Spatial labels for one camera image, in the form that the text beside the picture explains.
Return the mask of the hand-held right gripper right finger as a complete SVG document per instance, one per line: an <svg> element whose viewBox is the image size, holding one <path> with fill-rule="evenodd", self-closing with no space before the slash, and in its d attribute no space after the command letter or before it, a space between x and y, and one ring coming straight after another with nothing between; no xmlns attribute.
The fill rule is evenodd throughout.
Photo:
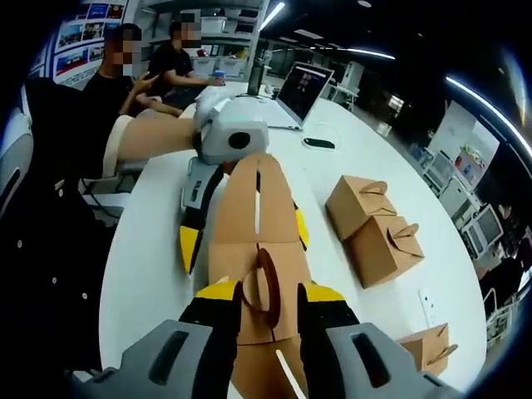
<svg viewBox="0 0 532 399"><path fill-rule="evenodd" d="M462 398L416 369L414 357L372 323L360 323L337 291L298 285L298 334L310 398Z"/></svg>

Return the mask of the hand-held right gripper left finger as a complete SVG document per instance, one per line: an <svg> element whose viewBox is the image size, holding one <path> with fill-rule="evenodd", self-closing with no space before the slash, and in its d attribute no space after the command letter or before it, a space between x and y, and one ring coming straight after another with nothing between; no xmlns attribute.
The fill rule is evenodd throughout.
<svg viewBox="0 0 532 399"><path fill-rule="evenodd" d="M225 398L237 357L242 283L201 289L178 320L165 320L108 367L74 386L76 398Z"/></svg>

